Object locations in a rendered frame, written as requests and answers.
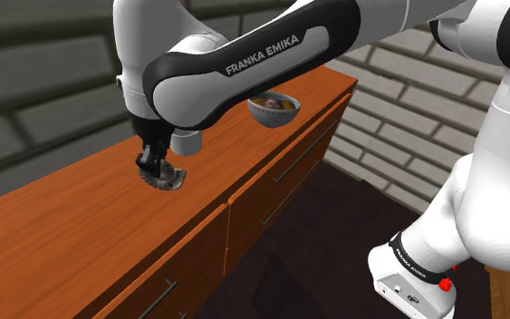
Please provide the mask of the white bowl with food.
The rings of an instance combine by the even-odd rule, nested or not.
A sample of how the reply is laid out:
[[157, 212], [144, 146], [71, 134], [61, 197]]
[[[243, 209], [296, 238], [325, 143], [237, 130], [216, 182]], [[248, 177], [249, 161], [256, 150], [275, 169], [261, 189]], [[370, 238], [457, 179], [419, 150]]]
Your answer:
[[291, 122], [301, 104], [280, 92], [263, 92], [247, 100], [252, 117], [266, 128], [278, 128]]

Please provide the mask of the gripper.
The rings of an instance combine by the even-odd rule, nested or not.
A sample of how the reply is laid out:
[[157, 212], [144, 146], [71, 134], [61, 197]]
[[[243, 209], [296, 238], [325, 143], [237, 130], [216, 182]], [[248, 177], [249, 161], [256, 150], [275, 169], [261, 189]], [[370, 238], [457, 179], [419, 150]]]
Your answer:
[[176, 127], [164, 120], [144, 119], [136, 115], [130, 118], [134, 132], [142, 140], [143, 151], [136, 158], [136, 165], [140, 170], [150, 172], [153, 178], [164, 179], [169, 174], [167, 148]]

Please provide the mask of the white cup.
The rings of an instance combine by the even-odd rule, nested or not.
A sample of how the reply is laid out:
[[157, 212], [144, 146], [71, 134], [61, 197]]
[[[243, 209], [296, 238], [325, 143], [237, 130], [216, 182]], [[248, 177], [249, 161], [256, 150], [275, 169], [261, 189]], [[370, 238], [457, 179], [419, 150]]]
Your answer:
[[202, 149], [202, 131], [175, 129], [171, 135], [170, 149], [179, 156], [197, 154]]

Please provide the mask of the orange wooden chest of drawers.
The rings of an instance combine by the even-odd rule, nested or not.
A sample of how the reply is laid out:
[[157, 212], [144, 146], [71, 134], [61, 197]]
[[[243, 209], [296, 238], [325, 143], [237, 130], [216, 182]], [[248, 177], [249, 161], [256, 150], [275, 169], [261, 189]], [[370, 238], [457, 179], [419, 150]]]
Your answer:
[[318, 168], [356, 80], [282, 84], [301, 109], [267, 129], [238, 104], [146, 184], [130, 138], [0, 198], [0, 319], [189, 319]]

